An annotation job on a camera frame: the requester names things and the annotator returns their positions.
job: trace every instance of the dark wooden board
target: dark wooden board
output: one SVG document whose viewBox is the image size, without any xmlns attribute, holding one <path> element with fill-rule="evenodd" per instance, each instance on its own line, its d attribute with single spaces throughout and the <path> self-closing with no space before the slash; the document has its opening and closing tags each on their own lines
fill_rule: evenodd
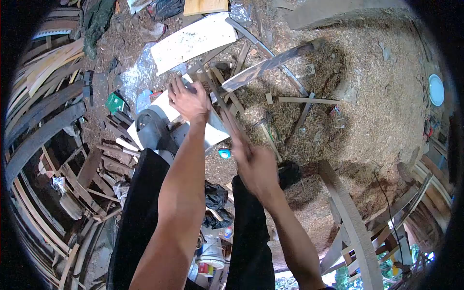
<svg viewBox="0 0 464 290">
<path fill-rule="evenodd" d="M 271 59 L 264 60 L 259 64 L 241 71 L 239 74 L 231 77 L 222 84 L 222 88 L 228 92 L 235 91 L 236 89 L 246 85 L 250 81 L 264 74 L 265 71 L 274 69 L 287 61 L 295 59 L 306 53 L 313 52 L 325 43 L 324 39 L 314 39 L 308 43 L 291 48 L 286 52 L 276 55 Z"/>
<path fill-rule="evenodd" d="M 97 167 L 102 162 L 102 151 L 97 147 L 94 147 L 90 152 L 87 159 L 85 159 L 84 164 L 77 175 L 77 181 L 82 185 L 83 188 L 88 188 L 92 182 L 95 172 L 97 172 Z"/>
<path fill-rule="evenodd" d="M 24 140 L 6 166 L 5 179 L 7 187 L 12 185 L 14 178 L 18 176 L 27 161 L 29 161 L 29 159 L 42 147 L 42 145 L 45 144 L 45 142 L 55 136 L 55 134 L 63 129 L 63 127 L 69 126 L 69 124 L 83 116 L 84 113 L 84 103 L 78 102 L 56 115 Z"/>
<path fill-rule="evenodd" d="M 59 106 L 79 96 L 82 93 L 83 85 L 83 81 L 75 82 L 53 95 L 46 97 L 33 106 L 18 120 L 15 126 L 11 129 L 11 132 L 6 132 L 6 147 L 8 148 L 27 128 L 35 126 L 40 120 L 56 110 Z"/>
</svg>

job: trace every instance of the hand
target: hand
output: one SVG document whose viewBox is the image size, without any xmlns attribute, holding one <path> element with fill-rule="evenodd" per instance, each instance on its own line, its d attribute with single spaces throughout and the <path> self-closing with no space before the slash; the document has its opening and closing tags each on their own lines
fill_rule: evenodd
<svg viewBox="0 0 464 290">
<path fill-rule="evenodd" d="M 264 147 L 247 148 L 236 143 L 233 145 L 232 153 L 237 161 L 238 174 L 246 188 L 269 212 L 273 212 L 277 206 L 286 204 L 284 192 L 279 186 L 274 153 Z M 247 158 L 249 149 L 252 154 L 250 160 Z"/>
<path fill-rule="evenodd" d="M 191 83 L 196 92 L 187 89 L 179 76 L 168 85 L 169 104 L 190 122 L 208 121 L 211 100 L 199 82 Z"/>
</svg>

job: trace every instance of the plastic bag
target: plastic bag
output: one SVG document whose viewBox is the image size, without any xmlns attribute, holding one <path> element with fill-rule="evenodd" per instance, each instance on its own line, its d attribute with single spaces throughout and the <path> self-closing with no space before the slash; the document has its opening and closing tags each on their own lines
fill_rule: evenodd
<svg viewBox="0 0 464 290">
<path fill-rule="evenodd" d="M 126 98 L 137 104 L 137 97 L 146 88 L 151 88 L 156 80 L 156 64 L 151 56 L 150 48 L 156 42 L 148 42 L 142 50 L 134 66 L 121 73 L 123 83 L 120 91 Z"/>
</svg>

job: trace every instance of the white board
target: white board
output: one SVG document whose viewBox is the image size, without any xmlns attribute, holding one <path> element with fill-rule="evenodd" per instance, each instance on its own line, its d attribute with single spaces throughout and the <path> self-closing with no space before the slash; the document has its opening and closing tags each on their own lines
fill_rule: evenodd
<svg viewBox="0 0 464 290">
<path fill-rule="evenodd" d="M 237 34 L 226 23 L 229 13 L 221 12 L 198 20 L 155 44 L 150 50 L 156 76 L 202 53 L 235 42 Z"/>
</svg>

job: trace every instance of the wire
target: wire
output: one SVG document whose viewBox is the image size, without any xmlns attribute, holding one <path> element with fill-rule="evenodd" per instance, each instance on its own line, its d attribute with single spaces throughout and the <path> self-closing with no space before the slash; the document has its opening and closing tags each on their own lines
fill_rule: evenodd
<svg viewBox="0 0 464 290">
<path fill-rule="evenodd" d="M 390 203 L 388 202 L 387 194 L 383 190 L 382 185 L 380 185 L 380 181 L 377 178 L 377 174 L 375 173 L 375 170 L 373 171 L 373 174 L 374 174 L 375 180 L 377 180 L 377 183 L 379 184 L 380 190 L 382 191 L 383 195 L 385 196 L 385 199 L 387 200 L 388 214 L 390 215 L 390 221 L 392 222 L 393 230 L 395 232 L 396 239 L 398 240 L 398 247 L 400 247 L 401 263 L 404 265 L 404 263 L 403 263 L 403 251 L 401 250 L 401 241 L 400 241 L 400 239 L 398 237 L 398 233 L 396 232 L 395 224 L 393 223 L 392 212 L 390 210 Z"/>
</svg>

